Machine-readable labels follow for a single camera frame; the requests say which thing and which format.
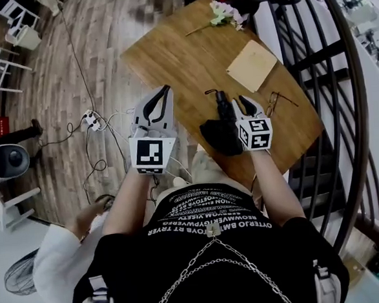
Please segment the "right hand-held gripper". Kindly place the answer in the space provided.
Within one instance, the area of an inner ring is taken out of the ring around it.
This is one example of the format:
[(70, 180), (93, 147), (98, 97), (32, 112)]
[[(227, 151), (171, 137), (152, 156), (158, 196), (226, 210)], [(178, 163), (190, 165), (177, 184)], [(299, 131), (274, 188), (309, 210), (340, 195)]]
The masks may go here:
[(238, 139), (245, 151), (263, 151), (271, 148), (273, 129), (271, 119), (266, 117), (263, 107), (247, 96), (239, 96), (245, 108), (242, 113), (239, 103), (231, 101), (236, 117)]

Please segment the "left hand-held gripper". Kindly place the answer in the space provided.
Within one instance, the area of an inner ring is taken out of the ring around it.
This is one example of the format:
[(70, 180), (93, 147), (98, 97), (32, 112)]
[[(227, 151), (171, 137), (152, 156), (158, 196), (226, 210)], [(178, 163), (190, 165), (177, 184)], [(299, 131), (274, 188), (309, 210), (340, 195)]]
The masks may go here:
[[(160, 115), (150, 118), (160, 101)], [(134, 109), (128, 144), (132, 166), (140, 174), (165, 172), (177, 138), (173, 103), (173, 90), (169, 85), (162, 85), (150, 91)]]

